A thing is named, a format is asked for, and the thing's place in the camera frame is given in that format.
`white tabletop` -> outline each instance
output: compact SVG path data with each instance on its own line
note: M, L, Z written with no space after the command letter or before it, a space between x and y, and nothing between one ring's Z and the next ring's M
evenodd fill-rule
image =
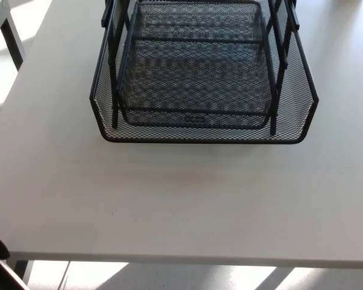
M113 144L89 103L103 1L54 0L0 115L24 259L363 267L363 1L298 1L320 104L298 145Z

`cable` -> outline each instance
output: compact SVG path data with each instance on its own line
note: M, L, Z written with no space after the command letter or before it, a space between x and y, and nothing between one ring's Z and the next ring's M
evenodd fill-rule
M60 281L60 284L58 286L58 290L65 290L66 281L67 281L67 278L68 278L68 274L67 274L68 273L68 267L70 267L70 263L71 263L71 261L68 261L65 273L63 274L62 280Z

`black mesh tray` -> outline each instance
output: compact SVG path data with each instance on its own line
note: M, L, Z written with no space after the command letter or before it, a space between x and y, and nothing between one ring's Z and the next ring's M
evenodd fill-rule
M293 0L259 0L257 5L248 0L208 5L142 1L136 16L135 3L119 1L106 5L105 37L90 97L105 139L293 144L305 138L318 98L298 36ZM202 5L248 7L249 13L243 18L222 8L216 14L197 8L194 15L170 13L175 7L185 12ZM160 7L168 11L163 13ZM219 21L210 20L213 15ZM176 27L176 21L183 25ZM237 48L242 48L243 59ZM196 66L204 72L201 83L195 78ZM249 82L241 82L242 77Z
M117 84L125 121L264 127L274 87L263 24L252 1L138 2Z

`floor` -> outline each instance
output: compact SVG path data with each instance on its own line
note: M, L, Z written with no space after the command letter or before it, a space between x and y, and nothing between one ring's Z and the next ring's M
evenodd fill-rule
M51 0L9 0L26 52ZM16 78L0 34L0 108ZM363 270L35 261L31 290L363 290Z
M57 290L67 262L34 263L31 290ZM363 290L363 270L72 262L60 290Z

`metal mesh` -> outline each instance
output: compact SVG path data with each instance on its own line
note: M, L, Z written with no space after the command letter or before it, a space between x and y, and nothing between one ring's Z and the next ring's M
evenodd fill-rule
M222 129L266 124L272 96L259 5L143 1L132 26L120 71L127 123Z
M262 40L258 5L218 2L140 4L136 37Z
M270 15L269 6L267 0L260 0L260 2L267 24ZM130 13L133 11L133 6L134 4L130 5ZM280 22L281 33L284 34L284 28L287 22L287 10L284 1L278 11L278 20ZM106 29L105 39L107 39L110 30L110 27ZM116 57L117 71L119 70L122 59L125 40L126 30L124 29ZM269 33L269 43L275 77L277 77L280 61L278 59L273 30ZM277 130L274 136L269 132L270 121L267 122L265 127L259 130L144 127L128 125L124 121L120 111L118 114L118 127L114 129L111 126L112 87L110 84L110 68L108 65L107 51L107 41L105 41L100 54L99 66L97 67L97 75L91 94L91 103L101 133L108 141L160 143L297 143L305 137L318 101L312 78L307 69L298 33L292 32L287 55L288 68L284 75L278 107Z

